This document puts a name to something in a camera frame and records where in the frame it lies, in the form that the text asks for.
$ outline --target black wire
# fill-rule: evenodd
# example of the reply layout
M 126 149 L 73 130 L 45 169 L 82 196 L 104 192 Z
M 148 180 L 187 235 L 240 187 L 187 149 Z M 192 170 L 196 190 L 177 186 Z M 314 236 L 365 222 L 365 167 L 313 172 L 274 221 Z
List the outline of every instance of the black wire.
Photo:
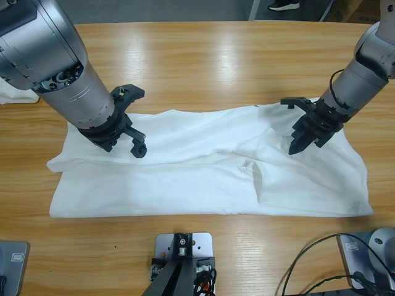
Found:
M 299 255 L 295 258 L 295 260 L 292 262 L 291 266 L 289 267 L 289 271 L 287 274 L 287 277 L 285 279 L 284 282 L 284 286 L 283 286 L 283 292 L 282 292 L 282 296 L 285 296 L 285 290 L 286 290 L 286 286 L 288 285 L 288 281 L 289 278 L 291 277 L 291 273 L 297 263 L 297 261 L 303 256 L 303 254 L 305 254 L 308 250 L 310 250 L 312 247 L 314 247 L 315 245 L 318 245 L 319 243 L 326 241 L 327 239 L 331 239 L 332 237 L 337 237 L 337 236 L 350 236 L 353 237 L 355 239 L 357 239 L 358 241 L 360 241 L 361 243 L 364 244 L 364 246 L 366 248 L 369 249 L 369 251 L 371 251 L 371 253 L 377 258 L 377 260 L 380 262 L 381 265 L 384 266 L 385 270 L 388 272 L 388 274 L 391 276 L 391 279 L 393 279 L 395 281 L 395 274 L 391 272 L 391 270 L 388 268 L 388 266 L 385 265 L 385 263 L 383 262 L 383 260 L 381 260 L 381 258 L 376 254 L 375 251 L 373 251 L 373 249 L 371 247 L 369 247 L 369 245 L 364 242 L 362 239 L 360 239 L 359 237 L 353 235 L 353 234 L 349 234 L 349 233 L 336 233 L 336 234 L 332 234 L 330 236 L 326 236 L 323 239 L 319 239 L 318 241 L 314 242 L 313 244 L 310 244 L 308 247 L 306 247 L 303 251 L 301 251 L 299 253 Z
M 204 294 L 205 296 L 215 296 L 214 287 L 215 281 L 217 279 L 217 270 L 215 268 L 210 269 L 209 271 L 202 271 L 198 274 L 196 278 L 196 285 L 193 289 L 194 296 L 200 296 Z M 208 290 L 204 290 L 205 286 L 209 285 Z
M 334 72 L 334 74 L 332 74 L 331 79 L 329 80 L 329 90 L 331 91 L 332 97 L 335 100 L 336 104 L 338 104 L 341 108 L 348 110 L 348 109 L 350 109 L 350 107 L 348 105 L 346 105 L 345 103 L 340 103 L 339 99 L 336 97 L 336 94 L 335 94 L 335 91 L 333 90 L 333 85 L 332 85 L 332 81 L 333 81 L 333 78 L 335 77 L 335 75 L 337 73 L 342 72 L 342 71 L 344 71 L 344 69 L 336 71 L 336 72 Z
M 309 294 L 311 291 L 313 291 L 315 288 L 319 287 L 320 285 L 322 285 L 324 282 L 329 282 L 332 281 L 334 279 L 342 279 L 342 278 L 350 278 L 351 276 L 333 276 L 333 277 L 328 277 L 327 279 L 324 279 L 318 283 L 316 283 L 314 286 L 312 286 L 309 290 L 307 290 L 305 293 L 301 294 L 301 296 L 306 296 L 307 294 Z
M 377 291 L 378 289 L 381 290 L 382 292 L 386 292 L 390 295 L 394 295 L 395 291 L 394 290 L 386 290 L 386 289 L 382 289 L 380 288 L 378 285 L 376 285 L 374 282 L 370 282 L 367 279 L 365 279 L 364 275 L 362 273 L 359 273 L 358 275 L 356 275 L 358 273 L 355 273 L 354 275 L 345 275 L 345 276 L 333 276 L 333 277 L 329 277 L 327 279 L 324 279 L 318 283 L 316 283 L 314 286 L 312 286 L 309 290 L 307 290 L 306 292 L 304 292 L 303 294 L 300 294 L 300 296 L 307 296 L 309 293 L 311 293 L 315 288 L 319 287 L 320 285 L 322 285 L 324 282 L 329 282 L 332 281 L 334 279 L 342 279 L 342 278 L 349 278 L 349 279 L 353 279 L 355 281 L 357 281 L 365 290 L 365 292 L 367 292 L 369 295 L 380 295 L 379 291 Z

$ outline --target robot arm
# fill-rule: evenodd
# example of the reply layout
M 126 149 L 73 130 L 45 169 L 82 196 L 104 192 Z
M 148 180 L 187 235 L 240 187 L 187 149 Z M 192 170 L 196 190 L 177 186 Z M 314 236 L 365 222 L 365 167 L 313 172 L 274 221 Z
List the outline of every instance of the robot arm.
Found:
M 305 98 L 285 98 L 281 104 L 306 111 L 293 126 L 294 140 L 289 154 L 303 151 L 314 142 L 323 146 L 343 128 L 360 109 L 395 78 L 395 0 L 381 0 L 381 22 L 371 26 L 359 39 L 354 59 L 341 74 L 311 103 Z
M 110 151 L 122 133 L 144 157 L 145 135 L 131 127 L 128 105 L 144 96 L 131 84 L 107 91 L 84 44 L 53 0 L 0 0 L 0 77 L 32 89 L 91 142 Z

